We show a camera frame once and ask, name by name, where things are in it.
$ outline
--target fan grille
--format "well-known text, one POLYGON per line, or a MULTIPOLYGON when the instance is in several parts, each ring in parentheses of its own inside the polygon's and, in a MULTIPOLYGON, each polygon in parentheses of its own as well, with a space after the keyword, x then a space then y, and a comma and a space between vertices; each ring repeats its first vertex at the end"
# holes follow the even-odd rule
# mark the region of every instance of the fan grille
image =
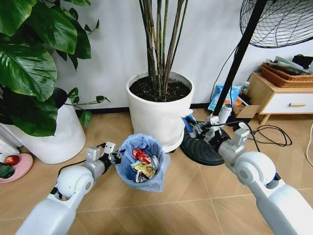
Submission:
MULTIPOLYGON (((243 34, 257 0, 244 0, 240 11, 243 34)), ((278 48, 313 38, 313 0, 268 0, 250 44, 278 48)))

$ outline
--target baseboard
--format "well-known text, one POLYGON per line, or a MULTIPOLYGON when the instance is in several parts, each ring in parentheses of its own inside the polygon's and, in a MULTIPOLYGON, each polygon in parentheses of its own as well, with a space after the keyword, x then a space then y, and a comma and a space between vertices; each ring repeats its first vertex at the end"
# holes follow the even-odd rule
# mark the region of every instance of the baseboard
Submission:
MULTIPOLYGON (((191 109, 206 109, 209 107, 210 103, 199 103, 199 104, 191 104, 191 109)), ((129 107, 121 107, 121 108, 105 108, 105 109, 86 109, 90 111, 92 114, 115 114, 115 113, 129 113, 129 107)), ((82 114, 81 109, 76 110, 78 116, 82 114)))

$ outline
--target cardboard box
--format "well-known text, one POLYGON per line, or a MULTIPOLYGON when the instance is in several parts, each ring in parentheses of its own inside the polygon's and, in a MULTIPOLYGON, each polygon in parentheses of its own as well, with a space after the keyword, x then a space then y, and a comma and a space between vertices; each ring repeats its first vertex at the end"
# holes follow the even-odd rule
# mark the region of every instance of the cardboard box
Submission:
POLYGON ((244 105, 234 106, 233 110, 236 118, 253 118, 258 112, 260 105, 244 105))

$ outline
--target tile floor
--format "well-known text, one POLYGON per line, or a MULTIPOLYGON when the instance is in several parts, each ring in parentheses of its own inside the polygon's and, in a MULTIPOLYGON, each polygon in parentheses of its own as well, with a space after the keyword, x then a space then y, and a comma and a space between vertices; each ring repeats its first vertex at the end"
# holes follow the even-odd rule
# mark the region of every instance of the tile floor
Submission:
MULTIPOLYGON (((206 116, 205 110, 195 110, 198 120, 206 116)), ((272 115, 267 124, 284 129, 293 145, 261 144, 260 148, 272 158, 285 182, 298 189, 313 206, 313 168, 304 155, 312 121, 313 115, 272 115)), ((256 129, 257 120, 251 126, 256 129)), ((225 130, 232 135, 230 128, 225 130)), ((104 141, 121 144, 132 131, 129 114, 94 115, 86 129, 86 146, 104 141)), ((281 140, 273 131, 268 134, 281 140)), ((247 147, 255 150, 253 141, 247 147)), ((82 160, 84 154, 85 148, 73 159, 56 165, 35 160, 26 176, 14 183, 1 184, 0 234, 14 234, 32 208, 53 188, 59 168, 82 160)), ((249 189, 224 165, 199 165, 177 149, 171 154, 162 193, 134 190, 110 168, 79 206, 69 234, 265 235, 272 232, 259 214, 249 189)))

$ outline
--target drawer handle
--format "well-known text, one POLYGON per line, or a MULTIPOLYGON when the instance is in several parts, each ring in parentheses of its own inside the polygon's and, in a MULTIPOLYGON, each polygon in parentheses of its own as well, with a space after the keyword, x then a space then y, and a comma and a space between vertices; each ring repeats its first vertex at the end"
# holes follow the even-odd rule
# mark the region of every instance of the drawer handle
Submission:
POLYGON ((290 103, 289 106, 291 106, 291 107, 302 107, 302 106, 305 106, 305 103, 290 103))

